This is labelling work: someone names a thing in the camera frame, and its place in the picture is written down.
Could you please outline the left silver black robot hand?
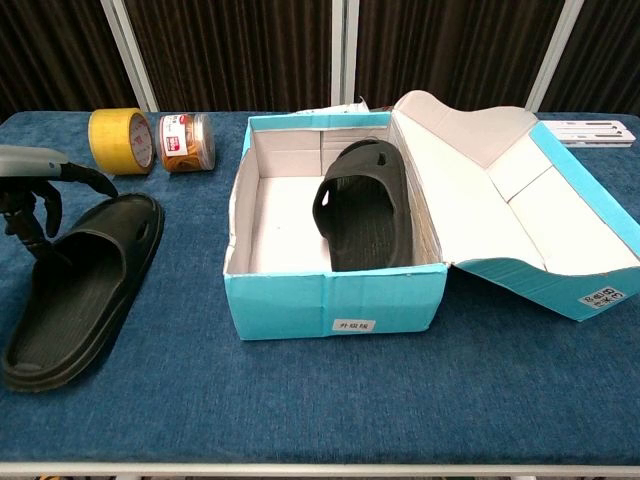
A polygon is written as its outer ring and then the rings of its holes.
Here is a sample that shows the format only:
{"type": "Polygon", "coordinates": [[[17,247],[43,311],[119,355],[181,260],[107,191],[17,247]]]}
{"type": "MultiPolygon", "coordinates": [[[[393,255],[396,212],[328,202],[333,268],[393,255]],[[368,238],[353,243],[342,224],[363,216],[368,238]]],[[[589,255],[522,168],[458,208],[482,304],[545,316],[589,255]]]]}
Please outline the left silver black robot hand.
{"type": "Polygon", "coordinates": [[[5,233],[15,235],[37,259],[55,253],[51,238],[62,219],[61,195],[53,181],[82,183],[111,198],[116,187],[102,173],[69,161],[53,149],[3,145],[1,147],[1,215],[5,233]]]}

